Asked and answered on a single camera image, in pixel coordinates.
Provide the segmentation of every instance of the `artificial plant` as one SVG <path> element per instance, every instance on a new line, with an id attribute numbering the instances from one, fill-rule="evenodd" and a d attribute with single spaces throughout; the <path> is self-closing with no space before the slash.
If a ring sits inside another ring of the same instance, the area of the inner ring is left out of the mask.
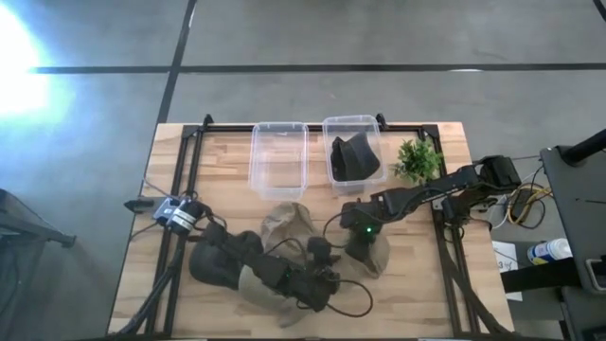
<path id="1" fill-rule="evenodd" d="M 436 153 L 429 141 L 404 140 L 398 149 L 399 162 L 394 165 L 394 174 L 402 180 L 424 183 L 434 179 L 441 158 L 442 154 Z"/>

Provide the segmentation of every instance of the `plastic storage bin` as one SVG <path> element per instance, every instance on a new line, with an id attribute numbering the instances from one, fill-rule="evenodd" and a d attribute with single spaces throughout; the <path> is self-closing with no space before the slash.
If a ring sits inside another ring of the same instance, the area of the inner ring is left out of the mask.
<path id="1" fill-rule="evenodd" d="M 326 150 L 327 171 L 332 183 L 332 189 L 337 195 L 360 193 L 387 180 L 387 169 L 381 152 L 381 134 L 379 133 L 379 124 L 375 117 L 371 115 L 328 117 L 322 122 L 322 132 Z M 332 164 L 330 162 L 332 141 L 336 137 L 341 137 L 347 141 L 360 132 L 366 133 L 368 145 L 381 162 L 381 165 L 365 180 L 336 181 L 332 175 Z"/>
<path id="2" fill-rule="evenodd" d="M 263 200 L 296 201 L 307 188 L 307 125 L 260 122 L 253 128 L 248 185 Z"/>

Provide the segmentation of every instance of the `concrete floor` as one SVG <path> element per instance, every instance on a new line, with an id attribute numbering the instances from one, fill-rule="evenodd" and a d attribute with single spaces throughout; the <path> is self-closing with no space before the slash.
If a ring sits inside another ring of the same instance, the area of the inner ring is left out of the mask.
<path id="1" fill-rule="evenodd" d="M 0 44 L 12 46 L 0 55 L 0 188 L 78 235 L 73 249 L 45 250 L 10 339 L 105 333 L 133 221 L 122 203 L 139 191 L 168 78 L 18 71 L 170 65 L 186 5 L 0 2 Z M 183 65 L 603 63 L 605 33 L 588 0 L 200 0 Z M 463 121 L 474 158 L 525 156 L 602 129 L 604 88 L 606 71 L 181 75 L 168 122 L 384 113 L 393 121 Z M 538 165 L 517 163 L 521 175 Z M 541 228 L 504 225 L 494 238 L 561 236 L 548 209 Z M 516 327 L 539 326 L 525 323 Z"/>

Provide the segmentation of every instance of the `wooden table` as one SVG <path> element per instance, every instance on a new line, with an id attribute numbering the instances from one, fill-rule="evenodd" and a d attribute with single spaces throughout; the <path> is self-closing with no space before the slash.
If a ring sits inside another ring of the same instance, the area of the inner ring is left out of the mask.
<path id="1" fill-rule="evenodd" d="M 151 183 L 170 190 L 176 163 L 182 124 L 158 126 L 146 176 Z M 458 122 L 438 123 L 448 172 L 471 162 L 463 126 Z M 385 133 L 382 136 L 383 159 L 396 162 L 403 139 L 416 138 L 412 133 Z M 231 233 L 251 229 L 259 231 L 262 219 L 276 202 L 263 202 L 248 188 L 250 133 L 206 133 L 198 169 L 196 190 L 201 199 L 229 223 Z M 310 209 L 316 228 L 338 213 L 341 204 L 352 197 L 336 197 L 330 187 L 321 133 L 310 133 L 309 186 L 300 202 Z M 184 174 L 182 188 L 186 186 Z M 401 186 L 389 175 L 382 188 Z M 361 196 L 368 199 L 368 194 Z M 142 194 L 159 196 L 144 187 Z M 151 216 L 138 216 L 134 232 L 148 225 Z M 466 225 L 464 247 L 472 286 L 499 322 L 512 330 L 511 317 L 503 285 L 492 251 L 490 233 L 482 223 Z M 344 232 L 331 225 L 328 238 Z M 428 205 L 421 206 L 400 222 L 386 225 L 383 234 L 391 244 L 391 258 L 379 279 L 364 284 L 375 299 L 373 311 L 363 318 L 348 318 L 328 309 L 307 316 L 294 326 L 281 329 L 276 317 L 253 306 L 226 288 L 196 281 L 188 272 L 187 246 L 184 271 L 177 302 L 174 337 L 439 337 L 452 336 L 436 235 Z M 153 281 L 161 228 L 141 234 L 130 243 L 120 280 L 110 332 L 119 330 L 139 308 Z M 166 305 L 161 301 L 156 328 L 162 328 Z M 467 325 L 462 295 L 457 295 L 463 326 Z M 367 300 L 363 291 L 351 290 L 330 301 L 342 310 L 361 312 Z"/>

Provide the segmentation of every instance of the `beige cloth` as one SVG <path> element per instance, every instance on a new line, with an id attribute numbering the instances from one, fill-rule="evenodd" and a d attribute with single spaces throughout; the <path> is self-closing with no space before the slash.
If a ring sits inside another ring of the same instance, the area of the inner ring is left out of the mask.
<path id="1" fill-rule="evenodd" d="M 313 226 L 310 212 L 298 203 L 282 203 L 274 207 L 261 223 L 260 236 L 264 250 L 270 250 L 287 238 L 295 238 L 307 248 L 309 237 L 320 235 L 320 231 Z M 301 251 L 295 242 L 283 243 L 272 251 L 271 255 L 288 258 L 299 264 L 303 263 Z M 378 278 L 387 266 L 388 259 L 387 238 L 378 235 L 377 241 L 370 248 L 368 261 L 361 263 L 343 252 L 342 258 L 333 265 L 333 270 L 343 279 L 359 281 L 361 278 Z M 342 289 L 347 289 L 350 285 L 341 283 Z M 313 313 L 311 310 L 298 309 L 295 298 L 284 297 L 263 285 L 260 278 L 255 276 L 248 266 L 242 268 L 239 288 L 240 295 L 248 302 L 276 312 L 277 324 L 281 328 L 292 326 L 307 314 Z"/>

